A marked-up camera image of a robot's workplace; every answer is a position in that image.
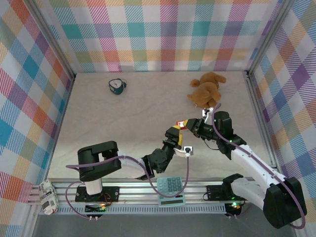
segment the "metal frame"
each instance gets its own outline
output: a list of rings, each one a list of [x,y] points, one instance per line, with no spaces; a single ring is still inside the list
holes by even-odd
[[[58,42],[56,41],[52,31],[50,30],[50,27],[48,26],[47,22],[45,21],[45,18],[41,14],[41,11],[37,4],[33,0],[23,0],[26,7],[29,9],[31,15],[34,17],[36,23],[38,24],[40,31],[45,36],[48,44],[54,51],[57,59],[61,63],[62,67],[65,70],[65,73],[71,80],[75,80],[76,73],[72,70],[65,54],[63,53],[62,49],[60,48]]]
[[[55,187],[58,200],[60,204],[67,204],[65,199],[66,188],[74,181],[79,179],[49,179]],[[184,192],[186,195],[187,204],[205,204],[205,203],[219,203],[218,201],[204,201],[202,199],[203,194],[206,193],[207,185],[222,185],[223,179],[220,178],[208,178],[208,179],[191,179],[189,180]],[[156,179],[153,179],[154,186],[156,185]],[[102,181],[103,187],[106,186],[119,186],[120,196],[119,201],[115,204],[158,204],[157,193],[153,190],[149,182],[137,181],[135,179],[105,179]],[[75,195],[78,184],[73,185],[68,190],[68,199],[71,203],[75,203]],[[37,190],[38,186],[33,186],[28,204],[40,205],[39,194]],[[231,200],[223,201],[220,203],[232,203]],[[85,202],[76,202],[76,204],[84,204]]]
[[[74,88],[75,78],[76,78],[76,76],[74,77],[74,80],[73,80],[73,82],[72,82],[72,84],[71,84],[71,88],[70,88],[70,90],[69,90],[68,100],[67,100],[67,102],[66,102],[65,109],[64,109],[64,112],[63,112],[63,114],[62,114],[62,118],[61,118],[61,121],[60,121],[60,126],[59,126],[59,128],[58,128],[58,130],[57,130],[56,142],[55,142],[55,144],[54,144],[54,147],[53,147],[52,152],[50,153],[50,155],[49,155],[49,157],[48,157],[48,163],[46,164],[42,181],[46,180],[46,179],[47,179],[47,176],[48,176],[50,164],[51,164],[51,161],[53,160],[53,155],[54,155],[54,152],[55,152],[55,149],[56,149],[56,146],[57,146],[57,140],[58,140],[58,137],[59,137],[59,134],[60,134],[60,131],[61,131],[61,125],[63,124],[64,118],[65,118],[65,114],[66,114],[66,111],[67,111],[67,107],[68,107],[68,103],[69,103],[69,99],[70,99],[71,93],[72,93],[73,88]]]
[[[279,28],[281,27],[283,21],[285,20],[287,14],[290,11],[294,2],[295,2],[295,0],[283,0],[280,11],[279,11],[276,19],[274,20],[273,24],[271,25],[271,28],[270,28],[269,32],[267,33],[265,40],[263,41],[262,46],[260,46],[258,53],[256,54],[251,66],[249,68],[249,75],[250,76],[252,76],[254,74],[257,67],[261,63],[264,55],[266,54],[269,46],[271,45],[272,41],[274,40],[275,36],[277,35]]]
[[[243,77],[245,79],[247,91],[248,91],[248,94],[249,94],[249,98],[251,100],[252,109],[255,112],[255,117],[256,117],[256,121],[257,121],[258,127],[259,127],[261,139],[264,142],[264,144],[265,144],[265,146],[267,148],[267,151],[268,151],[269,159],[270,159],[270,162],[271,162],[270,167],[271,168],[276,168],[278,170],[278,172],[280,172],[281,171],[280,164],[279,164],[279,162],[277,160],[277,155],[276,155],[276,152],[275,152],[275,148],[274,148],[272,140],[271,140],[271,138],[269,136],[269,130],[267,128],[267,124],[265,123],[263,112],[260,109],[260,104],[259,104],[258,97],[256,95],[255,87],[254,87],[254,85],[252,83],[253,78],[250,78],[246,71],[243,72]]]

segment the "cable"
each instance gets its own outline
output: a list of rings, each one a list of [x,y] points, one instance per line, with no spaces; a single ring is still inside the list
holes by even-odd
[[[77,184],[77,183],[81,183],[81,181],[75,181],[75,182],[72,182],[67,188],[66,188],[66,191],[65,191],[65,198],[66,198],[66,202],[67,204],[69,205],[69,207],[79,216],[85,218],[85,219],[89,219],[89,217],[85,216],[85,215],[82,215],[81,213],[77,212],[77,210],[70,204],[69,200],[68,200],[68,190],[69,188],[74,185],[74,184]]]
[[[103,194],[104,198],[105,198],[105,203],[107,204],[107,206],[111,206],[112,205],[112,198],[111,198],[111,195],[109,195],[108,193],[105,193]]]
[[[219,149],[214,149],[214,148],[210,148],[209,145],[206,143],[206,141],[204,140],[204,143],[207,145],[207,147],[213,151],[219,151]]]
[[[215,108],[214,108],[214,111],[212,113],[212,125],[213,125],[213,129],[214,131],[216,132],[216,134],[222,139],[224,140],[225,142],[233,145],[234,147],[236,147],[237,149],[245,152],[249,157],[253,158],[259,165],[261,165],[270,175],[272,175],[273,178],[275,178],[287,191],[288,193],[291,195],[291,197],[293,198],[296,206],[298,207],[299,211],[300,211],[300,214],[302,216],[302,224],[300,226],[294,226],[293,224],[290,224],[290,226],[292,226],[293,228],[295,229],[303,229],[305,227],[305,224],[306,224],[306,219],[305,219],[305,215],[304,215],[304,212],[302,210],[302,207],[300,205],[300,203],[298,202],[298,199],[295,197],[295,195],[292,193],[292,191],[290,190],[290,188],[288,186],[286,186],[286,184],[277,176],[275,176],[275,174],[269,170],[260,160],[258,160],[253,154],[251,154],[249,151],[245,150],[244,148],[242,148],[241,146],[235,144],[235,143],[232,143],[230,142],[229,140],[227,140],[225,137],[223,137],[219,131],[217,130],[216,126],[215,126],[215,122],[214,122],[214,115],[215,115],[215,112],[216,110],[221,107],[221,103],[218,103]]]
[[[202,198],[203,198],[203,200],[204,200],[204,201],[208,201],[208,199],[205,199],[204,197],[205,197],[205,195],[207,195],[207,194],[211,194],[211,193],[212,193],[211,191],[207,191],[205,194],[203,194],[203,197],[202,197]]]
[[[69,169],[74,169],[74,170],[77,170],[77,171],[78,171],[79,168],[87,168],[87,167],[98,166],[98,165],[106,164],[106,163],[109,163],[109,162],[111,162],[111,161],[114,161],[114,160],[120,159],[120,158],[130,159],[130,160],[136,162],[139,166],[141,166],[141,167],[143,168],[143,170],[145,171],[145,174],[146,174],[146,176],[147,176],[147,178],[148,178],[148,181],[149,181],[150,185],[152,186],[153,190],[154,190],[157,194],[159,194],[160,196],[162,196],[162,197],[164,197],[164,198],[175,198],[176,196],[180,195],[180,194],[184,191],[184,189],[186,188],[186,186],[187,186],[187,183],[188,183],[188,180],[189,180],[189,168],[190,168],[190,167],[189,167],[189,157],[187,157],[187,177],[186,177],[186,181],[185,181],[185,183],[184,183],[184,185],[183,185],[183,188],[182,188],[177,194],[172,195],[172,196],[167,196],[167,195],[164,195],[164,194],[162,194],[161,192],[159,192],[159,191],[154,187],[153,182],[152,182],[152,180],[150,179],[149,174],[148,174],[148,172],[147,172],[145,166],[144,166],[142,163],[138,162],[138,160],[135,159],[135,158],[133,158],[133,157],[129,157],[129,156],[118,156],[118,157],[112,157],[112,158],[110,158],[110,159],[106,159],[106,160],[103,160],[103,161],[100,161],[100,162],[90,163],[90,164],[69,164],[69,165],[66,165],[66,167],[69,168]]]

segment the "calculator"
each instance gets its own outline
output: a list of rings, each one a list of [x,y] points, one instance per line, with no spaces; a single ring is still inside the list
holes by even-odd
[[[177,194],[182,189],[181,177],[162,177],[157,178],[157,189],[159,192],[166,196],[172,196]],[[182,206],[186,204],[184,192],[176,197],[162,197],[158,195],[159,207],[173,207]]]

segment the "calculator display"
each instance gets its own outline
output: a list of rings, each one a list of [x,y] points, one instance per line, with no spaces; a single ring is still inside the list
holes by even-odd
[[[175,203],[183,203],[183,200],[172,200],[172,201],[162,201],[162,205],[167,205],[167,204],[175,204]]]

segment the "white floor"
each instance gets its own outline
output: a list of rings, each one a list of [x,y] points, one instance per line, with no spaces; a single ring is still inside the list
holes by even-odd
[[[227,78],[226,84],[220,85],[220,110],[229,112],[234,132],[270,163],[242,72],[219,74]],[[114,140],[123,153],[135,158],[161,148],[165,131],[176,121],[201,117],[201,109],[187,98],[194,90],[190,81],[201,75],[203,72],[78,74],[48,177],[78,178],[76,171],[65,166],[77,164],[77,151],[85,146]],[[115,78],[127,80],[121,95],[114,95],[108,88],[108,81]],[[193,146],[195,152],[190,159],[191,178],[223,178],[237,172],[249,176],[219,151],[207,148],[191,132],[183,130],[183,137],[184,145]],[[159,176],[162,175],[185,177],[185,159],[174,156],[166,172]]]

